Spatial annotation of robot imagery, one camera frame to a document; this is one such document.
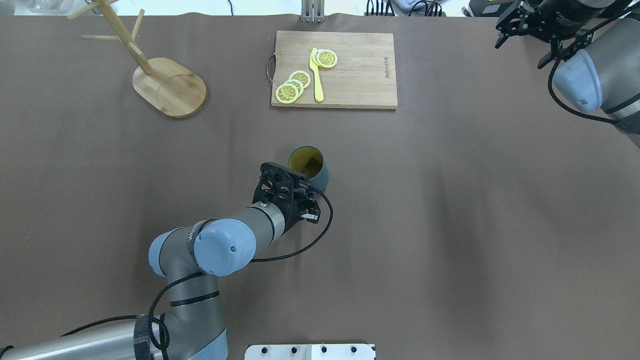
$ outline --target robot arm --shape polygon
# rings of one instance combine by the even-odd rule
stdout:
[[[226,359],[227,331],[217,277],[245,267],[298,221],[318,223],[320,210],[312,192],[326,200],[302,173],[275,163],[262,164],[260,171],[251,206],[227,218],[179,227],[151,244],[149,263],[169,283],[161,294],[169,290],[172,310],[162,314],[160,322],[170,337],[155,324],[150,334],[149,315],[139,315],[132,322],[12,348],[2,359]],[[154,346],[155,339],[160,339],[160,346]]]
[[[498,19],[499,48],[515,35],[532,35],[551,45],[538,63],[554,61],[550,82],[570,103],[585,113],[601,108],[611,119],[575,111],[552,97],[564,109],[587,119],[615,125],[627,134],[640,133],[640,3],[618,15],[627,15],[597,40],[592,30],[581,29],[614,0],[516,1]],[[563,40],[575,37],[568,47]],[[567,61],[557,69],[560,61]]]

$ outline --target white metal bracket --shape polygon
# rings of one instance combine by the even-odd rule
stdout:
[[[244,360],[376,360],[376,345],[252,345]]]

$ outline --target wooden peg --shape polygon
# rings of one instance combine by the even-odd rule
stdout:
[[[93,8],[95,8],[95,7],[96,7],[96,6],[98,6],[98,5],[100,5],[100,3],[98,3],[97,1],[96,1],[96,2],[94,2],[94,3],[91,3],[91,4],[87,5],[87,6],[85,6],[84,8],[82,8],[82,9],[80,9],[80,10],[78,10],[78,11],[74,12],[73,14],[69,15],[69,16],[67,17],[67,19],[68,19],[69,21],[76,20],[77,18],[79,18],[80,16],[82,16],[84,13],[86,13],[86,12],[90,12],[91,10],[93,10]]]
[[[120,41],[119,37],[113,35],[83,35],[83,39],[85,40],[117,40]]]
[[[131,32],[131,37],[133,38],[133,40],[138,37],[138,31],[140,30],[140,25],[142,24],[142,16],[144,14],[144,9],[140,9],[140,13],[138,13],[138,18],[136,19],[136,24],[133,26],[133,31]]]
[[[144,56],[144,54],[142,53],[142,50],[138,49],[136,44],[130,42],[130,43],[128,43],[128,45],[131,48],[131,50],[133,50],[134,53],[136,53],[138,56]]]
[[[116,12],[113,11],[111,5],[109,5],[106,0],[95,1],[99,3],[98,6],[100,8],[100,11],[102,11],[102,15],[105,19],[107,19],[109,25],[111,25],[111,27],[115,30],[122,43],[125,44],[127,50],[129,50],[129,53],[131,53],[131,56],[133,56],[138,65],[140,65],[140,67],[142,68],[142,71],[144,71],[147,75],[151,75],[151,73],[153,73],[151,65],[149,65],[149,62],[144,56],[140,56],[136,51],[133,50],[131,46],[129,46],[129,43],[135,43],[135,40],[133,39],[133,37],[131,37],[131,34],[129,34],[127,28],[125,28],[122,20],[120,20],[118,15],[116,15]]]

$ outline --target cup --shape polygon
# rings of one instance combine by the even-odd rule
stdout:
[[[289,156],[287,166],[305,174],[309,183],[318,190],[324,191],[329,183],[329,170],[324,162],[322,152],[313,146],[297,148]]]

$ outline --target black cable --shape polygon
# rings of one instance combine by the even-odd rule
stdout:
[[[84,326],[80,326],[79,328],[71,330],[68,333],[66,333],[66,334],[64,334],[64,335],[62,335],[60,337],[73,335],[73,334],[75,334],[75,333],[77,333],[79,331],[82,331],[82,330],[85,330],[85,329],[89,329],[90,327],[94,327],[96,325],[102,325],[102,324],[108,323],[108,322],[114,322],[114,321],[119,321],[119,320],[135,320],[137,318],[138,318],[138,315],[114,316],[112,318],[107,318],[107,319],[99,320],[99,321],[96,321],[96,322],[88,323],[88,324],[86,324]],[[157,319],[157,318],[153,318],[152,321],[154,323],[158,324],[158,326],[160,327],[161,332],[164,332],[163,338],[168,339],[169,332],[168,332],[164,322],[160,321],[160,319]]]
[[[391,0],[387,1],[387,9],[385,10],[385,16],[389,16],[389,9],[391,9],[391,16],[396,16],[394,7],[391,5]]]
[[[439,17],[442,16],[442,5],[440,5],[436,0],[420,0],[417,3],[413,4],[413,7],[411,8],[411,10],[409,10],[409,15],[407,16],[411,16],[411,14],[413,14],[414,12],[417,13],[418,10],[416,10],[416,6],[418,6],[418,4],[424,4],[424,16],[429,16],[429,17]]]
[[[4,347],[2,349],[2,351],[0,351],[0,359],[2,359],[2,355],[4,355],[5,352],[7,352],[9,349],[12,349],[12,348],[13,348],[12,345],[8,345],[8,346]]]
[[[166,330],[166,328],[164,328],[165,332],[166,332],[166,336],[164,338],[166,338],[166,341],[163,341],[162,344],[158,343],[158,340],[156,339],[156,335],[153,332],[153,328],[152,328],[152,320],[155,319],[154,318],[154,311],[156,310],[156,306],[158,305],[158,302],[160,301],[160,298],[162,297],[162,295],[164,295],[164,293],[166,293],[167,290],[169,290],[170,288],[180,284],[181,282],[185,282],[187,280],[191,280],[194,277],[198,277],[198,276],[203,276],[204,273],[202,272],[196,272],[193,273],[191,275],[187,275],[183,278],[177,279],[176,281],[173,281],[171,284],[165,286],[162,290],[160,290],[160,292],[158,293],[158,295],[156,295],[156,298],[154,299],[154,302],[151,304],[151,308],[149,309],[149,313],[147,314],[148,318],[147,318],[147,331],[149,333],[149,338],[151,340],[151,342],[154,344],[154,346],[156,348],[158,348],[159,350],[166,350],[169,347],[169,332]]]
[[[166,315],[166,313],[162,313],[160,315],[160,322],[164,323],[164,316]],[[169,341],[169,330],[165,327],[164,329],[160,328],[160,345],[164,346],[164,344],[166,344],[166,346],[168,347],[169,344],[167,344],[167,342]],[[167,360],[169,358],[169,355],[166,353],[166,349],[162,349],[162,358],[163,360]]]
[[[588,36],[592,35],[593,33],[595,33],[596,31],[598,31],[599,29],[602,29],[604,26],[612,23],[613,21],[615,21],[617,18],[621,17],[622,15],[625,15],[629,12],[634,11],[636,8],[638,8],[638,6],[640,6],[640,2],[633,4],[629,7],[627,7],[626,9],[622,10],[622,12],[620,12],[619,14],[608,18],[607,20],[599,23],[598,25],[594,26],[593,28],[591,28],[589,31],[585,32],[584,34],[582,34],[582,36],[580,36],[579,38],[576,38],[574,42],[571,43],[571,45],[569,45],[566,50],[567,51],[573,51],[573,48],[579,44],[580,42],[584,41]],[[551,68],[551,72],[549,73],[549,79],[547,81],[547,88],[549,90],[549,95],[551,95],[551,98],[556,102],[556,104],[560,105],[560,107],[568,112],[570,112],[571,114],[574,114],[578,117],[582,117],[585,119],[589,119],[589,120],[595,120],[595,121],[601,121],[601,122],[606,122],[607,124],[611,124],[611,125],[616,125],[618,123],[618,121],[616,120],[611,120],[609,118],[606,117],[599,117],[599,116],[595,116],[595,115],[589,115],[589,114],[585,114],[582,112],[579,112],[575,109],[570,108],[569,106],[567,106],[565,103],[562,102],[562,100],[560,100],[560,98],[558,98],[558,96],[556,95],[556,92],[554,91],[553,88],[553,79],[554,79],[554,75],[556,74],[556,70],[558,68],[558,65],[560,65],[560,61],[562,59],[557,58],[556,62],[554,63],[554,66]]]
[[[329,207],[329,221],[327,221],[326,226],[324,227],[324,230],[309,245],[307,245],[306,247],[296,252],[292,252],[290,254],[283,255],[283,256],[276,256],[275,258],[253,259],[250,261],[251,263],[266,263],[267,261],[276,261],[276,260],[292,258],[293,256],[302,254],[308,249],[311,249],[311,247],[313,247],[324,236],[324,234],[326,234],[326,232],[329,230],[329,227],[331,226],[331,221],[333,220],[333,206],[331,205],[329,198],[320,189],[310,186],[309,190],[313,191],[314,193],[318,193],[324,199],[324,201],[326,202],[326,205]]]

